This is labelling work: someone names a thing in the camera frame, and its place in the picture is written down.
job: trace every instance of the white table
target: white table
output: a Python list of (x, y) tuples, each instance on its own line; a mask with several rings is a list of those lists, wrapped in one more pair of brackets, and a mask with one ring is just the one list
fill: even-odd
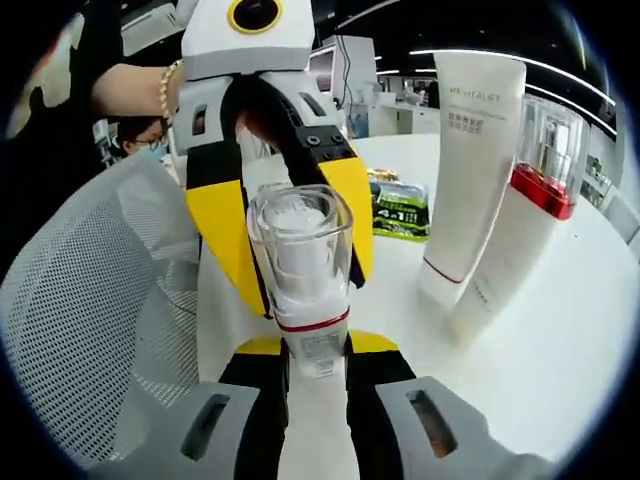
[[(355, 145), (368, 166), (394, 169), (407, 181), (426, 184), (435, 197), (437, 135), (376, 137)], [(276, 158), (247, 165), (250, 198), (256, 178), (278, 181), (285, 173)], [(446, 322), (418, 290), (423, 246), (377, 237), (372, 278), (351, 294), (350, 328), (396, 342), (418, 376), (435, 377), (480, 410), (507, 448), (558, 461), (597, 420), (626, 366), (636, 339), (640, 268), (582, 197), (564, 237), (551, 243), (548, 261), (535, 268), (504, 314), (461, 347), (449, 340)], [(202, 380), (216, 380), (238, 345), (277, 332), (249, 313), (208, 249), (199, 291), (200, 373)]]

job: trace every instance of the person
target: person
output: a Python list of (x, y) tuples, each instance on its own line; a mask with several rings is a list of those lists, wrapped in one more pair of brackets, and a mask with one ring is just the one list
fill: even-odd
[(114, 152), (125, 158), (147, 150), (158, 160), (167, 154), (167, 121), (163, 117), (123, 117), (118, 122)]
[[(165, 113), (159, 92), (167, 68), (124, 63), (118, 7), (114, 0), (86, 1), (33, 67), (13, 114), (0, 125), (0, 281), (42, 225), (104, 169), (93, 124)], [(173, 111), (182, 76), (178, 69), (168, 84)]]

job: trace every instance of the ceiling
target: ceiling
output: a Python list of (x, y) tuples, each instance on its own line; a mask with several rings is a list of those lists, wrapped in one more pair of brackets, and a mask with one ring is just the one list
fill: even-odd
[[(150, 3), (149, 0), (121, 2), (126, 5), (123, 15), (132, 15)], [(358, 17), (381, 3), (387, 5)], [(508, 6), (506, 3), (312, 0), (317, 37), (324, 39), (337, 32), (373, 38), (376, 55), (382, 56), (378, 70), (397, 69), (401, 75), (418, 76), (415, 69), (434, 67), (432, 55), (409, 55), (414, 50), (488, 50), (552, 65), (610, 95), (609, 79), (601, 68), (602, 63), (590, 53), (585, 35), (571, 16), (560, 14), (542, 1), (509, 2)], [(341, 27), (345, 21), (351, 23)], [(166, 65), (179, 58), (180, 39), (181, 34), (167, 38), (134, 55), (131, 61), (141, 65)], [(527, 65), (527, 83), (569, 99), (615, 129), (615, 118), (605, 114), (607, 102), (575, 81)]]

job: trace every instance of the yellow ring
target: yellow ring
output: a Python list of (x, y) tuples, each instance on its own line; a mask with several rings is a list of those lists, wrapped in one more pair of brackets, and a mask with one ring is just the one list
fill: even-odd
[(273, 21), (267, 25), (266, 27), (262, 27), (259, 30), (248, 30), (244, 27), (241, 27), (240, 25), (238, 25), (236, 23), (236, 20), (234, 18), (234, 13), (236, 11), (236, 7), (238, 5), (240, 5), (243, 0), (235, 0), (231, 6), (229, 7), (229, 11), (227, 12), (227, 21), (229, 22), (229, 25), (231, 25), (231, 27), (233, 27), (234, 30), (236, 30), (237, 32), (243, 33), (245, 35), (258, 35), (260, 33), (264, 33), (267, 30), (270, 30), (273, 28), (273, 26), (278, 23), (278, 21), (280, 20), (280, 17), (282, 16), (282, 3), (280, 3), (280, 0), (272, 0), (276, 6), (278, 7), (278, 14), (276, 15), (276, 18), (273, 19)]

